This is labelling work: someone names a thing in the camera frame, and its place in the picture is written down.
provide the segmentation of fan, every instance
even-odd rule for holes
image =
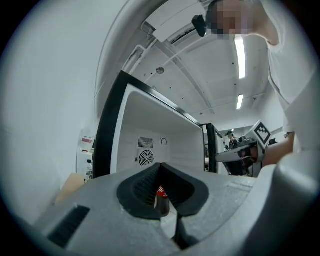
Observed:
[[[150,150],[144,150],[139,155],[139,164],[141,166],[150,165],[154,162],[154,154]]]

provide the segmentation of neck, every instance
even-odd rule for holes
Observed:
[[[276,46],[279,44],[279,36],[273,22],[268,17],[263,5],[251,3],[251,13],[253,14],[253,28],[250,34],[264,38],[269,44]]]

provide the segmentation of fluorescent light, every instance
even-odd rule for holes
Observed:
[[[238,54],[239,79],[246,77],[246,53],[245,44],[242,37],[234,39],[236,52]]]
[[[239,97],[238,97],[238,105],[236,106],[237,110],[241,109],[243,100],[244,100],[244,95],[243,94],[239,95]]]

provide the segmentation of forearm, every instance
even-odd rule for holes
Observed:
[[[295,133],[290,133],[284,141],[268,146],[265,151],[262,166],[265,167],[277,164],[284,156],[292,153],[294,149],[294,140]]]

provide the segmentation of red label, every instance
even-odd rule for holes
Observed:
[[[167,194],[162,186],[159,187],[158,192],[156,193],[157,196],[167,198]]]
[[[92,143],[92,139],[83,138],[82,141],[83,141],[83,142]]]

